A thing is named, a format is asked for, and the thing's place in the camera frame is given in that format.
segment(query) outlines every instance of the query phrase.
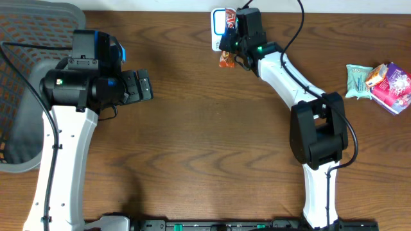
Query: teal packet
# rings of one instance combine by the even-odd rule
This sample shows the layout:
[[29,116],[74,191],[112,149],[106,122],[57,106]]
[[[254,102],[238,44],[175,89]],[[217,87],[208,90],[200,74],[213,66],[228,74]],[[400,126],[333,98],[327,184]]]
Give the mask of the teal packet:
[[372,99],[371,92],[365,84],[365,80],[370,71],[372,71],[372,67],[347,64],[348,79],[346,98],[357,97],[357,99]]

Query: gray plastic basket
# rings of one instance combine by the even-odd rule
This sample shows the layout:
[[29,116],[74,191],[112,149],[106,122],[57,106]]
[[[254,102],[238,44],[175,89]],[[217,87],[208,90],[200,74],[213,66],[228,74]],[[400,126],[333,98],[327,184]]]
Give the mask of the gray plastic basket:
[[[43,46],[71,46],[73,30],[85,15],[68,3],[0,1],[0,40]],[[6,46],[5,53],[39,91],[46,71],[69,51]],[[42,109],[16,73],[0,57],[0,171],[21,173],[37,167],[43,143]]]

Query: purple package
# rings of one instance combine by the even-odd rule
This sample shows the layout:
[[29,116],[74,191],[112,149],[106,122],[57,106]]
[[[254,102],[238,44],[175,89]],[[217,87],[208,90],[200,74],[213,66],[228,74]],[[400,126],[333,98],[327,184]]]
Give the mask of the purple package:
[[385,79],[371,93],[373,100],[397,115],[411,104],[411,75],[390,63]]

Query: wooden table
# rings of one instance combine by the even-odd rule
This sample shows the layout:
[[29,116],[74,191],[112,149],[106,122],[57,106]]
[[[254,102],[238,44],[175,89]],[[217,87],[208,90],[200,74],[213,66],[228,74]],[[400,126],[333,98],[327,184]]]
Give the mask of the wooden table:
[[[267,83],[218,67],[209,13],[86,12],[87,27],[127,50],[127,69],[147,68],[155,98],[119,108],[93,135],[84,216],[273,219],[300,216],[304,176],[289,141],[290,112]],[[301,16],[264,13],[269,40],[285,46]],[[307,14],[288,52],[326,92],[346,93],[346,64],[395,62],[411,71],[411,16]],[[337,211],[410,230],[411,109],[397,116],[373,101],[344,99],[360,141],[358,160],[338,172]],[[352,142],[343,162],[353,152]],[[21,230],[38,171],[0,174],[0,228]]]

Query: snack wrapper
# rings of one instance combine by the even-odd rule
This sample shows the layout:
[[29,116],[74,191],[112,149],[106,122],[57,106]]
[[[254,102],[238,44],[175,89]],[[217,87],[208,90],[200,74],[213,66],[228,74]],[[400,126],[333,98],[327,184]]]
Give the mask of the snack wrapper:
[[372,99],[371,92],[365,84],[365,79],[372,70],[372,67],[362,67],[359,65],[347,65],[347,94],[346,98],[357,97]]
[[381,64],[377,66],[374,70],[372,70],[365,81],[365,84],[368,88],[371,88],[379,83],[381,83],[385,79],[385,75],[387,74],[388,67],[385,64]]
[[392,114],[411,104],[411,75],[396,64],[388,65],[385,79],[371,88],[372,98]]
[[[234,10],[225,9],[225,27],[236,27],[236,12]],[[234,59],[230,52],[222,51],[220,57],[220,67],[234,67]]]

